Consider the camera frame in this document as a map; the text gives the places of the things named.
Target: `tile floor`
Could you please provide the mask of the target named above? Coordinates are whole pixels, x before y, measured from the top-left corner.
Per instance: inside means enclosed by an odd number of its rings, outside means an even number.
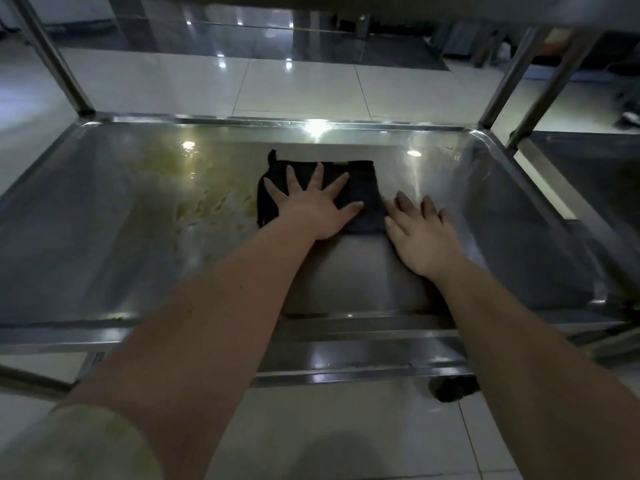
[[[445,72],[73,48],[63,54],[97,108],[121,112],[473,123],[501,78],[462,63]],[[502,140],[542,85],[520,83],[495,126]],[[615,90],[570,84],[539,128],[615,132]],[[33,51],[16,39],[0,41],[0,193],[73,119]],[[82,360],[83,354],[0,357],[67,380]],[[621,377],[640,392],[640,371]],[[425,390],[420,379],[250,390],[209,476],[520,478],[481,394],[440,404]],[[0,445],[50,407],[0,395]]]

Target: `light-colored sleeve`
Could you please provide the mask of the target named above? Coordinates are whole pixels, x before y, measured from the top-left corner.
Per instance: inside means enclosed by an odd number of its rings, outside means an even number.
[[[0,452],[3,480],[161,480],[138,430],[98,406],[70,406],[37,422]]]

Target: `person's right hand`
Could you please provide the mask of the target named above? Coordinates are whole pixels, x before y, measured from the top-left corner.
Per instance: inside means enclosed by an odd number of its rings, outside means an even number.
[[[385,227],[400,259],[417,274],[438,284],[447,269],[463,256],[447,211],[436,211],[426,196],[418,209],[404,193],[385,200]]]

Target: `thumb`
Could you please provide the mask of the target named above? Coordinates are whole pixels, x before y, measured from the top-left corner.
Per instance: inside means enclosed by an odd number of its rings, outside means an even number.
[[[400,241],[406,236],[404,231],[400,229],[396,221],[391,217],[385,217],[385,227],[387,229],[387,235],[391,242],[393,242],[394,246],[397,248],[400,245]]]
[[[346,207],[341,208],[340,215],[342,216],[342,225],[345,226],[347,222],[356,217],[362,209],[364,209],[364,202],[351,202]]]

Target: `folded black cloth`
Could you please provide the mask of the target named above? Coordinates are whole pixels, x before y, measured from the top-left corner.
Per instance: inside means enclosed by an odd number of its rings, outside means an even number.
[[[291,165],[296,171],[296,177],[300,186],[306,189],[311,175],[316,169],[317,163],[313,162],[290,162],[279,161],[276,150],[272,150],[268,156],[269,170],[258,183],[258,227],[267,225],[278,217],[278,207],[267,192],[264,186],[264,177],[269,178],[277,188],[289,194],[287,191],[287,165]],[[385,216],[387,211],[376,179],[376,170],[372,161],[352,161],[344,163],[322,162],[324,165],[323,188],[348,171],[349,180],[335,199],[335,206],[338,209],[356,201],[364,202],[364,209],[351,220],[342,231],[349,234],[364,234],[384,232]]]

